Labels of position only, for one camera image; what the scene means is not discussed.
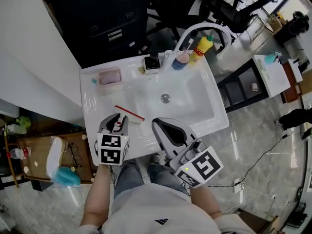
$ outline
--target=drain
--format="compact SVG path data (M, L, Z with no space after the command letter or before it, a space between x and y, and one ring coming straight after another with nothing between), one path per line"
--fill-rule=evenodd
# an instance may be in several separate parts
M169 103L171 101L171 98L168 94L163 94L161 97L160 97L160 100L163 102L163 103Z

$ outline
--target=eyeglasses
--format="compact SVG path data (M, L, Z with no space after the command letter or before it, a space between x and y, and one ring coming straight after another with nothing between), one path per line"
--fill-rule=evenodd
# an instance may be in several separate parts
M82 159L81 157L79 157L78 155L78 148L76 145L74 144L70 144L68 145L68 151L71 154L71 156L73 157L73 164L74 167L77 169L78 167L82 167L81 163L82 163Z

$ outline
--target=white sink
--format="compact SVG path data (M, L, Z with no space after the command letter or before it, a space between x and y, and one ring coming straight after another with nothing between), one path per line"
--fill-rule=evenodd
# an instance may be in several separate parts
M80 71L81 97L89 146L95 165L94 142L100 122L121 106L145 118L142 124L129 123L130 149L126 159L148 155L160 150L151 128L157 117L168 117L190 125L197 137L226 128L229 121L205 58L194 68L186 66L180 71L172 67L160 69L158 74L142 75L144 56L104 63ZM123 82L115 90L99 90L92 79L108 68L121 69ZM162 95L170 102L163 103Z

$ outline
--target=white faucet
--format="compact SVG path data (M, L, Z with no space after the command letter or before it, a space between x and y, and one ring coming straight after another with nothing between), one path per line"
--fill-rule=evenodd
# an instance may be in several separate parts
M218 59L222 59L224 53L229 49L229 47L231 46L231 43L232 43L230 32L226 28L220 26L219 24L210 23L210 22L202 22L202 23L195 24L195 25L189 27L188 29L186 29L184 31L184 33L182 34L180 40L178 41L175 49L173 51L172 50L167 50L165 52L165 58L164 58L164 61L162 62L162 65L161 65L162 68L167 69L167 68L169 68L171 66L171 64L174 62L174 60L176 58L176 54L179 51L179 48L182 45L182 43L183 43L184 39L186 38L186 36L192 30L198 29L198 28L203 28L203 27L216 28L216 29L219 29L219 30L223 31L226 34L226 36L227 36L227 44L226 44L225 48L219 54L216 55L216 57Z

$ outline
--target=pink soap dish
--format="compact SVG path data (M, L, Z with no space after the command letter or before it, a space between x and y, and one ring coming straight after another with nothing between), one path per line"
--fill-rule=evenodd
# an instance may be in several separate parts
M109 87L122 83L121 71L119 68L110 68L99 72L98 85L101 87Z

